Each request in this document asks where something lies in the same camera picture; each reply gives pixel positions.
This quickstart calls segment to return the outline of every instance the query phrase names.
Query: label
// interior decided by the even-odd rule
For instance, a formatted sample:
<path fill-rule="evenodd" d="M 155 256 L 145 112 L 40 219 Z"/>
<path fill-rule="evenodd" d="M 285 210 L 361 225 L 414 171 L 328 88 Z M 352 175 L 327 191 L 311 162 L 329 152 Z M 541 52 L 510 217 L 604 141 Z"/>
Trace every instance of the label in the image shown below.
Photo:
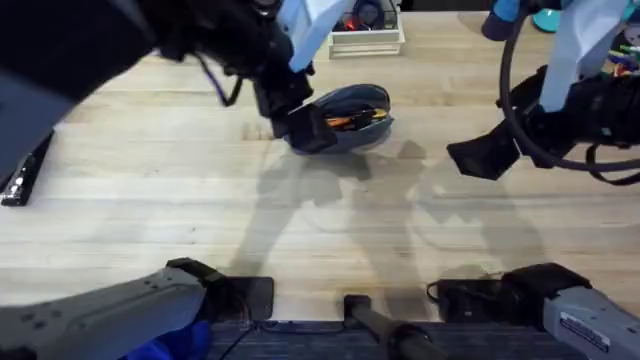
<path fill-rule="evenodd" d="M 562 325 L 562 327 L 571 331 L 572 333 L 585 339 L 602 352 L 609 353 L 611 340 L 608 337 L 604 336 L 601 332 L 585 324 L 582 320 L 567 313 L 561 312 L 560 325 Z"/>

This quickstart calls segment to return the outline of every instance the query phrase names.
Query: white box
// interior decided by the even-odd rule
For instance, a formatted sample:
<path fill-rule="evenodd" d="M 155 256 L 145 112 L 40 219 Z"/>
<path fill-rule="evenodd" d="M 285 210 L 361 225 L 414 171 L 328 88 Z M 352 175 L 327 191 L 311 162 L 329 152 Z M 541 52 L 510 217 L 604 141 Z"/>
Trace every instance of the white box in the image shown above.
<path fill-rule="evenodd" d="M 401 1 L 394 1 L 398 26 L 393 30 L 337 31 L 329 34 L 329 59 L 376 55 L 399 55 L 405 43 Z"/>

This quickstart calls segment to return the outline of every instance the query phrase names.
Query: teal object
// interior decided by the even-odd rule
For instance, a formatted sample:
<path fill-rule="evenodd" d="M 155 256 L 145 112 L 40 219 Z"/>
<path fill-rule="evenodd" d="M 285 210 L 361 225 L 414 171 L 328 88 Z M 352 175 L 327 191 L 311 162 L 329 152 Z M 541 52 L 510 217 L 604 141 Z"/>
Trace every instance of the teal object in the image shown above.
<path fill-rule="evenodd" d="M 533 24 L 544 32 L 554 33 L 558 31 L 561 14 L 558 10 L 542 9 L 533 15 Z"/>
<path fill-rule="evenodd" d="M 622 20 L 627 21 L 636 11 L 636 6 L 633 5 L 633 2 L 629 2 L 629 6 L 624 11 L 622 15 Z M 537 14 L 533 15 L 533 24 L 540 30 L 544 32 L 554 33 L 558 31 L 558 26 L 560 25 L 560 15 L 561 11 L 551 10 L 551 9 L 543 9 L 539 11 Z"/>

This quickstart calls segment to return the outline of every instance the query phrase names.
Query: wire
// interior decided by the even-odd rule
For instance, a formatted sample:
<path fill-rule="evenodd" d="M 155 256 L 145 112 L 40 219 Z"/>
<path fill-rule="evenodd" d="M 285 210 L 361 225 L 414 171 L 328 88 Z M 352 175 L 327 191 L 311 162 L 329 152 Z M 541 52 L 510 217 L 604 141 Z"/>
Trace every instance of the wire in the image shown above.
<path fill-rule="evenodd" d="M 342 334 L 348 330 L 352 330 L 351 328 L 347 327 L 344 323 L 344 321 L 341 324 L 341 328 L 337 329 L 337 330 L 329 330 L 329 331 L 287 331 L 287 330 L 273 330 L 271 328 L 275 327 L 278 323 L 274 323 L 272 326 L 268 327 L 266 326 L 266 324 L 269 323 L 262 323 L 258 326 L 258 328 L 266 333 L 269 334 L 277 334 L 277 335 L 302 335 L 302 336 L 323 336 L 323 335 L 338 335 L 338 334 Z"/>
<path fill-rule="evenodd" d="M 507 39 L 504 45 L 504 51 L 502 52 L 502 62 L 500 64 L 500 100 L 502 101 L 502 111 L 507 122 L 510 125 L 510 129 L 513 136 L 522 144 L 526 150 L 533 156 L 542 159 L 543 161 L 557 166 L 559 168 L 584 171 L 584 172 L 617 172 L 627 171 L 640 168 L 640 159 L 627 160 L 613 163 L 600 163 L 600 164 L 587 164 L 577 161 L 565 160 L 554 156 L 547 151 L 540 148 L 520 126 L 518 117 L 513 104 L 511 102 L 511 63 L 513 60 L 513 53 L 515 51 L 518 37 L 522 26 L 528 16 L 526 8 L 521 8 L 516 19 L 513 32 Z"/>
<path fill-rule="evenodd" d="M 255 324 L 251 324 L 251 326 L 249 327 L 249 329 L 247 329 L 247 331 L 243 332 L 242 334 L 240 334 L 240 336 L 238 336 L 238 338 L 236 339 L 236 341 L 234 341 L 228 348 L 227 350 L 225 350 L 222 355 L 220 355 L 220 357 L 218 358 L 218 360 L 224 360 L 232 351 L 233 349 L 236 348 L 236 346 L 238 346 L 238 344 L 240 344 L 242 342 L 242 340 L 244 340 L 245 337 L 247 337 L 247 335 L 251 334 L 252 332 L 254 332 L 257 329 L 257 326 Z"/>
<path fill-rule="evenodd" d="M 227 98 L 227 94 L 225 93 L 224 89 L 222 89 L 222 86 L 218 82 L 218 79 L 216 79 L 216 77 L 213 75 L 211 69 L 209 69 L 209 65 L 207 65 L 207 63 L 204 61 L 202 55 L 194 52 L 193 56 L 198 59 L 202 71 L 204 71 L 205 75 L 207 75 L 207 78 L 209 78 L 209 81 L 211 81 L 213 86 L 216 88 L 216 92 L 218 93 L 218 98 L 220 98 L 222 106 L 229 107 L 235 104 L 238 100 L 238 96 L 240 95 L 240 90 L 242 90 L 242 81 L 244 79 L 241 76 L 237 77 L 236 83 L 233 86 L 233 90 L 231 91 L 231 96 Z"/>

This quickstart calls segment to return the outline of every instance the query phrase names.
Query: wooden tabletop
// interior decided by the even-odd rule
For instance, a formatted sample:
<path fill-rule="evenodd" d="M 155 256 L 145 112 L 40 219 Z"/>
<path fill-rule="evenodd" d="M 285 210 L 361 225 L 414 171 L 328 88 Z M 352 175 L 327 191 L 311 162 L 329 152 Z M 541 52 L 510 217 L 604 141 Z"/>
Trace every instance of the wooden tabletop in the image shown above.
<path fill-rule="evenodd" d="M 293 155 L 272 140 L 250 86 L 223 109 L 193 59 L 144 59 L 58 126 L 30 205 L 0 209 L 0 303 L 76 294 L 189 256 L 275 278 L 278 319 L 336 319 L 347 293 L 424 319 L 435 317 L 427 282 L 556 261 L 640 314 L 640 188 L 527 160 L 483 181 L 449 159 L 448 143 L 501 120 L 502 44 L 479 34 L 484 16 L 404 14 L 401 57 L 318 54 L 318 96 L 355 83 L 391 94 L 392 133 L 363 154 Z M 526 29 L 515 80 L 547 61 L 551 42 Z"/>

